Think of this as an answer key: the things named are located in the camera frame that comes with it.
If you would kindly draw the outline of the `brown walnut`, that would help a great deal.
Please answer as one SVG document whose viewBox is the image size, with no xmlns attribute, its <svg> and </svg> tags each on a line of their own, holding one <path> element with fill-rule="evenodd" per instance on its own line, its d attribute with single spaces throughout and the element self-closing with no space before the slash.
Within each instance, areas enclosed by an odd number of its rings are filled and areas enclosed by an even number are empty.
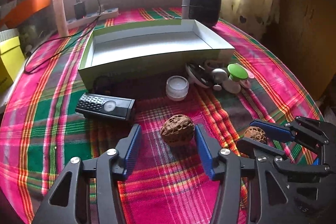
<svg viewBox="0 0 336 224">
<path fill-rule="evenodd" d="M 244 137 L 253 139 L 263 144 L 267 144 L 265 131 L 259 127 L 249 126 L 244 132 Z"/>
<path fill-rule="evenodd" d="M 187 145 L 194 137 L 195 124 L 186 115 L 170 117 L 160 129 L 162 140 L 171 147 Z"/>
</svg>

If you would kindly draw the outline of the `pink mushroom suction hook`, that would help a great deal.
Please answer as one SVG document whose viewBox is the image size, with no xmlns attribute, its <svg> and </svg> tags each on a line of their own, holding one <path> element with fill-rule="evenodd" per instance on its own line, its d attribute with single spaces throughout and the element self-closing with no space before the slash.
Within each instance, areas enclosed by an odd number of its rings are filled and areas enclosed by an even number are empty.
<svg viewBox="0 0 336 224">
<path fill-rule="evenodd" d="M 251 80 L 255 78 L 254 74 L 249 71 L 249 70 L 246 70 L 247 74 L 248 74 L 248 78 L 247 79 L 244 79 L 244 80 L 241 80 L 240 81 L 240 85 L 242 87 L 244 87 L 245 89 L 250 89 L 252 84 L 251 84 Z"/>
</svg>

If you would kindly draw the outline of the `white mushroom suction hook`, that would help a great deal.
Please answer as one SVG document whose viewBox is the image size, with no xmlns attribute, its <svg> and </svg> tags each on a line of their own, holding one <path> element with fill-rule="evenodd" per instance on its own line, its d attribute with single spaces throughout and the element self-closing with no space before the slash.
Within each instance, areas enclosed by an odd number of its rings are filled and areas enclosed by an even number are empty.
<svg viewBox="0 0 336 224">
<path fill-rule="evenodd" d="M 224 69 L 216 68 L 211 71 L 211 77 L 213 78 L 213 89 L 214 91 L 222 90 L 222 83 L 228 80 L 228 75 Z"/>
</svg>

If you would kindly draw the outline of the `black rectangular speaker device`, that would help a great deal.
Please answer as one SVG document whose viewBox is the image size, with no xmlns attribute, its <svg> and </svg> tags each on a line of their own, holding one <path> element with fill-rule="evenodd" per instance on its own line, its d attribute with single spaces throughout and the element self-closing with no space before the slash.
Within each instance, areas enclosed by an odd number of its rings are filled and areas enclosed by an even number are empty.
<svg viewBox="0 0 336 224">
<path fill-rule="evenodd" d="M 130 98 L 84 93 L 75 108 L 77 113 L 88 117 L 100 117 L 129 121 L 135 100 Z"/>
</svg>

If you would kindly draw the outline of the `black round disc with buttons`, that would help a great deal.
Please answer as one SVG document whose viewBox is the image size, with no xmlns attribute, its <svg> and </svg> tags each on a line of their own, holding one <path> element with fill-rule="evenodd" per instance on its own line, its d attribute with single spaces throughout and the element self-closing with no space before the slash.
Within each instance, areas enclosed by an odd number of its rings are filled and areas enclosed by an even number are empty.
<svg viewBox="0 0 336 224">
<path fill-rule="evenodd" d="M 196 84 L 205 89 L 213 87 L 213 79 L 204 67 L 197 63 L 186 63 L 185 67 L 190 84 Z"/>
</svg>

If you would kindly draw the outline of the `small clear plastic jar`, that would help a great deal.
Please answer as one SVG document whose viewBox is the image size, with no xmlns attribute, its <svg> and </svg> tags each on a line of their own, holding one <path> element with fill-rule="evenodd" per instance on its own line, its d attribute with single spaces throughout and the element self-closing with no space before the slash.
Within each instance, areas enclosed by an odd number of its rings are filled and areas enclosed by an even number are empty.
<svg viewBox="0 0 336 224">
<path fill-rule="evenodd" d="M 182 76 L 171 76 L 166 81 L 166 95 L 172 101 L 183 101 L 189 91 L 189 82 Z"/>
</svg>

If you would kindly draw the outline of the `grey portable heater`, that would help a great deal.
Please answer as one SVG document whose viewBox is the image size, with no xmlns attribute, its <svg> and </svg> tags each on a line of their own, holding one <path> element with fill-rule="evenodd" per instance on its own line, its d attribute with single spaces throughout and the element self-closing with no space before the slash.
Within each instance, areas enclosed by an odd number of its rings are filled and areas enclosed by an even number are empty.
<svg viewBox="0 0 336 224">
<path fill-rule="evenodd" d="M 197 20 L 213 27 L 219 20 L 222 0 L 182 0 L 182 19 Z"/>
</svg>

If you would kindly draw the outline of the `green and white shallow box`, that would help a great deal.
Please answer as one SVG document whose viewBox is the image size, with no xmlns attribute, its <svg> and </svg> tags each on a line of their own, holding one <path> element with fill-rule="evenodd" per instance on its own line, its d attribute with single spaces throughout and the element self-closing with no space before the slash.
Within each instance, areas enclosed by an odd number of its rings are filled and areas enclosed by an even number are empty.
<svg viewBox="0 0 336 224">
<path fill-rule="evenodd" d="M 196 20 L 133 22 L 94 30 L 78 72 L 90 90 L 101 76 L 117 83 L 180 70 L 189 62 L 227 64 L 234 51 L 233 45 Z"/>
</svg>

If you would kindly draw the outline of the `yellow box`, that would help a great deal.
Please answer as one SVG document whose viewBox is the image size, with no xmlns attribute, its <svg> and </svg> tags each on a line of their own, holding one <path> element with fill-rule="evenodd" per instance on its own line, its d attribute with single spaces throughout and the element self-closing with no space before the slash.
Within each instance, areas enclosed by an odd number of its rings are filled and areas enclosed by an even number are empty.
<svg viewBox="0 0 336 224">
<path fill-rule="evenodd" d="M 14 83 L 25 57 L 21 50 L 19 37 L 1 42 L 0 93 L 3 94 Z"/>
</svg>

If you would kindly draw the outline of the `striped white box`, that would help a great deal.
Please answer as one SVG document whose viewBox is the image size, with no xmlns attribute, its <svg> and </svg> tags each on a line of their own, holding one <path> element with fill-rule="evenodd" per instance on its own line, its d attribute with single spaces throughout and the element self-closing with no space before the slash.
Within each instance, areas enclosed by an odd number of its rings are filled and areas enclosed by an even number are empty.
<svg viewBox="0 0 336 224">
<path fill-rule="evenodd" d="M 19 32 L 16 28 L 0 31 L 0 42 L 12 39 L 19 36 Z"/>
</svg>

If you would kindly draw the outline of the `white power strip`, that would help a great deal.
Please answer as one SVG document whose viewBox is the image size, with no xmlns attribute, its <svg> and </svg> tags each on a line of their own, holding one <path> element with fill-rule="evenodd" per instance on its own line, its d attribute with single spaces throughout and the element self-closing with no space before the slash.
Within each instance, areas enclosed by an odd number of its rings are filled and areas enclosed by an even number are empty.
<svg viewBox="0 0 336 224">
<path fill-rule="evenodd" d="M 67 21 L 67 28 L 70 30 L 70 29 L 78 28 L 78 27 L 86 25 L 86 24 L 90 24 L 99 15 L 100 15 L 99 20 L 112 19 L 112 18 L 115 18 L 115 17 L 119 16 L 119 10 L 118 10 L 118 8 L 112 8 L 112 9 L 108 9 L 108 10 L 103 11 L 101 14 L 96 12 L 96 13 L 88 14 L 81 19 L 70 19 L 70 20 Z"/>
</svg>

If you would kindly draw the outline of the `black charger adapter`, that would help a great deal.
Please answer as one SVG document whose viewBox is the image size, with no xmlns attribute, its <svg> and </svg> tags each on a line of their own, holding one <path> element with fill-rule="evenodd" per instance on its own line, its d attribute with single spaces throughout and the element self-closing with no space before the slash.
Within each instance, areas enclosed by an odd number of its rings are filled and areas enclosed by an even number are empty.
<svg viewBox="0 0 336 224">
<path fill-rule="evenodd" d="M 75 18 L 76 19 L 81 19 L 86 17 L 87 12 L 85 8 L 85 3 L 84 2 L 77 2 L 74 4 L 74 12 L 75 12 Z"/>
</svg>

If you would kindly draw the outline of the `orange tray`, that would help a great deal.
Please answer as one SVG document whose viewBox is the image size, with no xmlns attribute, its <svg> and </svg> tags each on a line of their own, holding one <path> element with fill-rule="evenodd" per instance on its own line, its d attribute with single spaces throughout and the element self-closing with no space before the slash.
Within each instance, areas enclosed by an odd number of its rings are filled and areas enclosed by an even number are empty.
<svg viewBox="0 0 336 224">
<path fill-rule="evenodd" d="M 1 19 L 1 27 L 16 28 L 30 16 L 48 7 L 50 3 L 51 0 L 24 0 Z"/>
</svg>

